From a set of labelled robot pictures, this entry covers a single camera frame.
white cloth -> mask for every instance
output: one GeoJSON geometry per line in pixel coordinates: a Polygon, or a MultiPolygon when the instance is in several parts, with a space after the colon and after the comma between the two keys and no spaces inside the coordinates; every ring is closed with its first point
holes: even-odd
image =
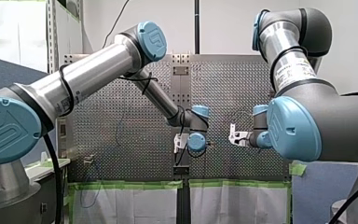
{"type": "Polygon", "coordinates": [[[75,224],[176,224],[177,189],[76,190],[75,224]],[[90,206],[96,197],[95,204],[90,206]]]}
{"type": "Polygon", "coordinates": [[[288,224],[288,189],[243,186],[191,189],[192,224],[288,224]]]}

robotic arm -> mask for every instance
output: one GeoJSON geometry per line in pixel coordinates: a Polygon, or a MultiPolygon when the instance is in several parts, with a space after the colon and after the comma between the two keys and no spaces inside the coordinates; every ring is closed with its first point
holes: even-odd
{"type": "Polygon", "coordinates": [[[180,111],[143,69],[162,59],[166,48],[160,28],[142,22],[116,35],[113,45],[50,76],[0,90],[0,223],[40,223],[40,186],[29,183],[20,158],[54,128],[56,118],[68,115],[75,105],[121,76],[133,80],[170,125],[190,127],[189,149],[205,149],[209,108],[195,105],[180,111]],[[25,207],[28,215],[19,216],[17,212],[25,207]]]}
{"type": "MultiPolygon", "coordinates": [[[[331,41],[330,23],[316,9],[257,15],[253,48],[268,63],[276,94],[268,105],[255,106],[251,132],[235,132],[231,124],[232,144],[273,147],[289,160],[358,162],[358,92],[339,95],[316,77],[331,41]]],[[[329,223],[347,208],[346,223],[358,223],[358,178],[329,223]]]]}

pegboard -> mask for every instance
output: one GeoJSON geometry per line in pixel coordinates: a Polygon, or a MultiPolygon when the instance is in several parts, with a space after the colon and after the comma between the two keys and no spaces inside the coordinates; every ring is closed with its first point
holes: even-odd
{"type": "MultiPolygon", "coordinates": [[[[166,92],[171,88],[168,62],[147,66],[166,92]]],[[[171,128],[131,82],[115,80],[80,103],[73,112],[76,154],[69,180],[172,179],[171,128]],[[95,166],[83,159],[95,156],[95,166]]]]}
{"type": "MultiPolygon", "coordinates": [[[[172,81],[174,66],[172,55],[148,65],[170,96],[184,85],[172,81]]],[[[233,55],[191,55],[189,66],[191,82],[183,90],[191,91],[180,94],[212,111],[212,145],[203,157],[190,160],[190,178],[285,180],[288,162],[274,150],[235,147],[228,141],[230,122],[249,130],[254,105],[269,101],[268,66],[258,56],[233,55]]],[[[78,105],[71,118],[71,182],[85,181],[85,174],[106,180],[173,179],[172,129],[132,83],[114,81],[78,105]],[[89,155],[95,156],[95,167],[84,164],[89,155]]]]}
{"type": "Polygon", "coordinates": [[[287,179],[288,162],[273,149],[236,147],[229,143],[230,122],[236,130],[253,127],[255,105],[269,102],[269,67],[258,56],[192,55],[191,103],[211,108],[204,156],[190,162],[190,178],[287,179]]]}

robot logo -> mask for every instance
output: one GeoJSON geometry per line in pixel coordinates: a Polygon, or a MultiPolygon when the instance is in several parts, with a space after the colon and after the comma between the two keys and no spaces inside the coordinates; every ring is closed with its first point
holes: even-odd
{"type": "Polygon", "coordinates": [[[0,153],[27,135],[28,133],[9,111],[0,112],[0,153]]]}
{"type": "Polygon", "coordinates": [[[165,46],[161,33],[157,28],[149,31],[147,34],[149,35],[150,43],[152,43],[153,45],[155,45],[160,49],[165,46]]]}

blue joint cover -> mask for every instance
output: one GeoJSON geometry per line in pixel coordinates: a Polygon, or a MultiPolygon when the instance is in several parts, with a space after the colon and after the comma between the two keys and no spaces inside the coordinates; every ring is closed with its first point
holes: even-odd
{"type": "Polygon", "coordinates": [[[40,138],[39,117],[27,104],[0,97],[0,164],[18,160],[40,138]]]}
{"type": "Polygon", "coordinates": [[[255,105],[254,111],[253,111],[253,116],[267,112],[268,108],[269,108],[268,105],[255,105]]]}
{"type": "Polygon", "coordinates": [[[161,29],[152,21],[138,24],[138,41],[147,58],[156,62],[164,58],[167,52],[167,41],[161,29]]]}
{"type": "Polygon", "coordinates": [[[258,13],[257,16],[255,16],[255,22],[254,22],[254,33],[253,33],[253,41],[252,41],[252,50],[255,51],[260,51],[260,49],[258,48],[258,41],[259,41],[259,28],[260,28],[260,24],[258,23],[259,21],[263,20],[264,15],[267,12],[264,11],[262,13],[258,13]]]}
{"type": "Polygon", "coordinates": [[[205,149],[206,139],[201,133],[192,133],[187,138],[187,146],[190,151],[201,152],[205,149]]]}
{"type": "Polygon", "coordinates": [[[206,119],[209,118],[209,113],[210,113],[210,109],[208,106],[205,106],[205,105],[193,105],[191,107],[191,110],[200,115],[200,116],[203,116],[205,117],[206,119]]]}
{"type": "Polygon", "coordinates": [[[271,144],[289,160],[316,161],[322,152],[322,139],[310,112],[287,96],[272,100],[267,112],[271,144]]]}
{"type": "Polygon", "coordinates": [[[272,147],[271,140],[269,139],[269,132],[262,132],[256,138],[257,146],[260,148],[272,147]]]}

